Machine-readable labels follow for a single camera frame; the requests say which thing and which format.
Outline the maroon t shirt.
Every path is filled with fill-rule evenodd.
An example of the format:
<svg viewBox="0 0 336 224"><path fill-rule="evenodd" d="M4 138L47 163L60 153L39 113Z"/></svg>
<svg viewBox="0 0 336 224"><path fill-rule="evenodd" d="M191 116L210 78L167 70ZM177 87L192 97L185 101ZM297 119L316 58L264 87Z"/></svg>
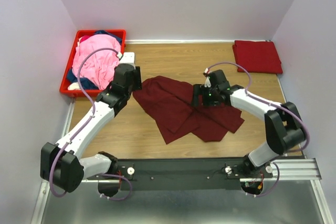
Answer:
<svg viewBox="0 0 336 224"><path fill-rule="evenodd" d="M192 133L203 142L220 142L244 123L241 111L230 106L191 106L193 86L164 76L146 79L133 92L141 108L155 120L166 144Z"/></svg>

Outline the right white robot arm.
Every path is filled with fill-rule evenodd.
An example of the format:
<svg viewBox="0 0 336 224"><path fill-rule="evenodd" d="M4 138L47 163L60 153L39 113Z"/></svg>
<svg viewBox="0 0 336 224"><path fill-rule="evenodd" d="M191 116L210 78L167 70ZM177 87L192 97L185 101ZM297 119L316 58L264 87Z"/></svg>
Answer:
<svg viewBox="0 0 336 224"><path fill-rule="evenodd" d="M206 69L203 74L205 83L193 85L192 106L224 104L244 110L265 124L265 142L243 157L237 167L229 167L227 172L255 177L269 162L292 152L301 143L309 143L309 132L293 103L273 102L254 95L240 85L232 86L222 70Z"/></svg>

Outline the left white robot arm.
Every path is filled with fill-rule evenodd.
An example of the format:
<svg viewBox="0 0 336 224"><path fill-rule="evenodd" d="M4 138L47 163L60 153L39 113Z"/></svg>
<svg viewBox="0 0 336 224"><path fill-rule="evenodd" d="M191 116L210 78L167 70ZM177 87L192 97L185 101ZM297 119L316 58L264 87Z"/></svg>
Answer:
<svg viewBox="0 0 336 224"><path fill-rule="evenodd" d="M50 184L52 192L59 187L73 192L83 179L100 174L104 179L116 175L116 158L102 152L93 157L82 155L100 130L127 105L133 91L142 88L141 70L131 63L115 68L112 82L100 92L88 113L55 144L41 149L40 176Z"/></svg>

